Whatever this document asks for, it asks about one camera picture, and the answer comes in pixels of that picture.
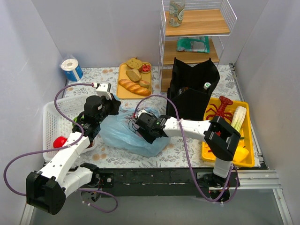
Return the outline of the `black fabric grocery bag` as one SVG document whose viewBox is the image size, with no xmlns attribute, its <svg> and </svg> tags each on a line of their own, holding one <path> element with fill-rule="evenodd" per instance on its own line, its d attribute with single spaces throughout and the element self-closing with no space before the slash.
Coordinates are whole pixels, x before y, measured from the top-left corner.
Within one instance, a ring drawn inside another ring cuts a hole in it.
<svg viewBox="0 0 300 225">
<path fill-rule="evenodd" d="M 219 80 L 219 71 L 211 59 L 195 66 L 174 59 L 167 97 L 175 104 L 181 119 L 202 121 Z M 207 90 L 203 88 L 206 82 L 211 83 Z M 179 95 L 182 87 L 188 87 L 188 90 Z"/>
</svg>

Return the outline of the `green label water bottle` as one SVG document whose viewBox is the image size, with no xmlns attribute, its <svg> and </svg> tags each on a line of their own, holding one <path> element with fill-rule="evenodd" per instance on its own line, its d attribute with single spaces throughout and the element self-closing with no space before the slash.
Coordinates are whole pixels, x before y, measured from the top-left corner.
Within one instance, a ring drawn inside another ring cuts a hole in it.
<svg viewBox="0 0 300 225">
<path fill-rule="evenodd" d="M 206 83 L 204 84 L 203 88 L 204 88 L 205 90 L 207 90 L 210 86 L 211 86 L 211 83 L 210 83 L 210 82 L 206 82 Z"/>
</svg>

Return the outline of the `red snack bag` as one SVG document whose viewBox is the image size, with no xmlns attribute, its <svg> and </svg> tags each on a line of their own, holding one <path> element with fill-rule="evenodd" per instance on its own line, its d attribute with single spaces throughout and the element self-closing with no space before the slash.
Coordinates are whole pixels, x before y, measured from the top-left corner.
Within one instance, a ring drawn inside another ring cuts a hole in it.
<svg viewBox="0 0 300 225">
<path fill-rule="evenodd" d="M 183 92 L 185 92 L 187 90 L 188 90 L 188 87 L 182 87 L 182 88 L 179 89 L 178 94 L 180 95 L 180 94 L 182 94 Z"/>
</svg>

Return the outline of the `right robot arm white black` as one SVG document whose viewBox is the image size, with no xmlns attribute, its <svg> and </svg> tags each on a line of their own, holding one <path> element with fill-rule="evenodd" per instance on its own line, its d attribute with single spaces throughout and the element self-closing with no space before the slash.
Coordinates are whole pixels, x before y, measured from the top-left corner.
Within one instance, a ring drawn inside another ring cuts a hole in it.
<svg viewBox="0 0 300 225">
<path fill-rule="evenodd" d="M 141 110 L 135 116 L 138 133 L 150 144 L 161 137 L 187 137 L 208 144 L 216 157 L 213 174 L 226 178 L 240 141 L 240 133 L 222 117 L 211 120 L 177 120 L 167 115 L 156 117 Z"/>
</svg>

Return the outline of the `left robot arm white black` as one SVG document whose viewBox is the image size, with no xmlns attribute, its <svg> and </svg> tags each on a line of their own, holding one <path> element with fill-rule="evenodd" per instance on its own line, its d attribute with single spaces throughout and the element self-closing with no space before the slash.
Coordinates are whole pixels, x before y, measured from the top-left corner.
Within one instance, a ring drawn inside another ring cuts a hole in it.
<svg viewBox="0 0 300 225">
<path fill-rule="evenodd" d="M 113 94 L 89 96 L 84 111 L 76 120 L 65 142 L 51 161 L 38 172 L 31 172 L 26 178 L 26 202 L 49 214 L 57 214 L 66 198 L 95 177 L 96 166 L 80 166 L 74 172 L 69 169 L 93 142 L 100 131 L 100 124 L 109 115 L 119 113 L 120 101 Z"/>
</svg>

